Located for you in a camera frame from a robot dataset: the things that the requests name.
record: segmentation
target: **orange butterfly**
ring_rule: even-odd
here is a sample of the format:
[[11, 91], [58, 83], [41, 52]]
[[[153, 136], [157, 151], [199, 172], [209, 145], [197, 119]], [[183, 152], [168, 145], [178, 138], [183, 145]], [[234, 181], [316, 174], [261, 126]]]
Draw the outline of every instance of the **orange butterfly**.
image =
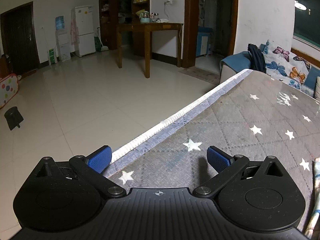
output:
[[304, 83], [304, 80], [305, 80], [305, 78], [306, 78], [306, 75], [304, 74], [304, 73], [302, 73], [302, 74], [300, 74], [301, 72], [298, 72], [298, 69], [297, 69], [297, 67], [293, 67], [292, 68], [292, 71], [290, 72], [290, 77], [291, 78], [299, 78], [299, 82], [301, 83], [301, 84], [303, 84]]

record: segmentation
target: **pink butterfly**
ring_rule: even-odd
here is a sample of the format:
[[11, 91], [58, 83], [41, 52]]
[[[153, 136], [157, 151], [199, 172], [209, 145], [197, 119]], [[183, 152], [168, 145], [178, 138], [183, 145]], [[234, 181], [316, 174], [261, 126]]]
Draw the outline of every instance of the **pink butterfly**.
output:
[[282, 49], [281, 47], [277, 47], [274, 51], [274, 54], [282, 54], [287, 62], [289, 62], [289, 54], [290, 52]]

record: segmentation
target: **butterfly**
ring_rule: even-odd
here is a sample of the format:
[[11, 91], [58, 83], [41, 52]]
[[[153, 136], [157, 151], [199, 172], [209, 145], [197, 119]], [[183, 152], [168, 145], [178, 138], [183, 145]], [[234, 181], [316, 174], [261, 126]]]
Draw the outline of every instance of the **butterfly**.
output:
[[298, 83], [295, 84], [295, 80], [291, 80], [289, 83], [289, 86], [292, 86], [292, 87], [300, 90], [300, 85]]
[[285, 60], [287, 62], [289, 62], [289, 54], [290, 52], [287, 50], [282, 49], [281, 47], [277, 47], [274, 51], [274, 54], [282, 54], [282, 56], [284, 56]]
[[268, 51], [269, 51], [269, 46], [270, 45], [270, 42], [269, 41], [267, 41], [267, 43], [266, 43], [266, 45], [265, 45], [265, 47], [264, 47], [264, 49], [263, 49], [263, 52], [265, 53], [265, 54], [268, 54]]
[[304, 80], [306, 78], [306, 75], [304, 73], [298, 72], [297, 67], [293, 67], [292, 71], [290, 72], [289, 75], [291, 78], [299, 78], [300, 84], [304, 83]]
[[270, 69], [275, 69], [276, 71], [278, 71], [284, 77], [288, 76], [287, 73], [285, 72], [284, 66], [281, 66], [280, 63], [277, 64], [275, 61], [272, 61], [271, 63], [267, 63], [266, 67], [270, 68]]
[[295, 60], [295, 61], [303, 61], [306, 64], [307, 70], [310, 71], [310, 67], [311, 66], [310, 66], [309, 62], [306, 61], [303, 57], [295, 56], [293, 58], [293, 60]]

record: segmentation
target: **red trim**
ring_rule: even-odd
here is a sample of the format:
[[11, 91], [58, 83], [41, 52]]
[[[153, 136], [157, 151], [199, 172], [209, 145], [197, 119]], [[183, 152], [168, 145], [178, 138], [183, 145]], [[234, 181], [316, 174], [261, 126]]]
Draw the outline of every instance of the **red trim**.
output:
[[13, 78], [14, 76], [16, 76], [16, 78], [17, 78], [17, 84], [18, 84], [17, 91], [15, 92], [15, 94], [14, 94], [8, 101], [6, 101], [6, 103], [5, 103], [3, 106], [0, 106], [0, 109], [2, 109], [2, 108], [18, 93], [18, 91], [19, 91], [19, 80], [18, 80], [18, 77], [17, 77], [16, 74], [10, 74], [9, 76], [6, 76], [5, 78], [3, 78], [3, 79], [0, 80], [0, 84], [1, 84], [1, 83], [2, 83], [3, 81], [5, 81], [6, 79], [8, 79], [8, 78]]

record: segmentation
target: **polka dot fabric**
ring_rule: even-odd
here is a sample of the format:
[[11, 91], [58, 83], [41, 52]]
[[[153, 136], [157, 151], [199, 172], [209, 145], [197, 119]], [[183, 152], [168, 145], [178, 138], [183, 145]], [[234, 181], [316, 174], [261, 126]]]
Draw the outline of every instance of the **polka dot fabric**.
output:
[[19, 81], [15, 74], [0, 79], [0, 109], [18, 92]]

